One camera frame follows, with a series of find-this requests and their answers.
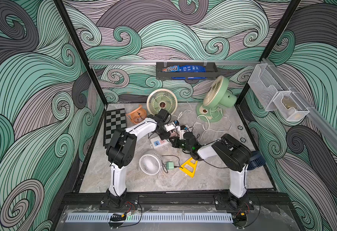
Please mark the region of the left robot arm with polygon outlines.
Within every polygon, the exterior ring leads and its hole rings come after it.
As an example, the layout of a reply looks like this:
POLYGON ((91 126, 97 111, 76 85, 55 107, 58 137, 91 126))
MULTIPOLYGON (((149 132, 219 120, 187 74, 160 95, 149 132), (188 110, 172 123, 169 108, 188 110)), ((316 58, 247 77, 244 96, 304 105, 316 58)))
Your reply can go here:
POLYGON ((136 144, 149 133, 157 133, 162 140, 168 139, 170 132, 165 125, 169 122, 169 117, 171 114, 161 109, 158 114, 148 115, 142 122, 130 128, 115 130, 106 151, 110 162, 111 180, 102 199, 104 207, 121 208, 128 202, 127 166, 133 160, 136 144))

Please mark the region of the green USB adapter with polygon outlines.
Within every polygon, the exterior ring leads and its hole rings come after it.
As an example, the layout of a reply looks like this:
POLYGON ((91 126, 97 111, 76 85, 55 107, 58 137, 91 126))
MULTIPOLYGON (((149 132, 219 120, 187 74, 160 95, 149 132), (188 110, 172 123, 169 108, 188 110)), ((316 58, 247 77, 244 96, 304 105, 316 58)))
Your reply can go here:
POLYGON ((175 165, 174 165, 174 163, 173 162, 166 162, 166 169, 167 170, 173 170, 173 169, 175 169, 175 165))

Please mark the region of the white power strip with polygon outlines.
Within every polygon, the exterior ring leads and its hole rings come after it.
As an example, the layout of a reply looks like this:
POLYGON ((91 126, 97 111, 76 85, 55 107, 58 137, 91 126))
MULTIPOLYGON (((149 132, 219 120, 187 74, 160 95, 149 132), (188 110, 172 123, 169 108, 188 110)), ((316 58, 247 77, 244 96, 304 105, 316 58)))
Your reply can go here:
POLYGON ((153 149, 161 148, 163 146, 171 144, 168 140, 162 140, 159 136, 151 138, 151 147, 153 149))

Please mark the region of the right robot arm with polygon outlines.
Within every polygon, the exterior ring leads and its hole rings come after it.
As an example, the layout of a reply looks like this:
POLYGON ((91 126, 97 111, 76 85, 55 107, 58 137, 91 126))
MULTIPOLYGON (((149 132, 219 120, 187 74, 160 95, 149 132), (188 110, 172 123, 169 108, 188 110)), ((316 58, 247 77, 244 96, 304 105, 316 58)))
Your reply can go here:
POLYGON ((229 196, 226 200, 231 209, 239 209, 241 198, 246 194, 246 174, 252 152, 230 134, 225 133, 219 139, 205 145, 199 144, 192 132, 183 134, 183 138, 169 138, 174 148, 181 149, 195 161, 205 161, 219 157, 230 170, 229 196))

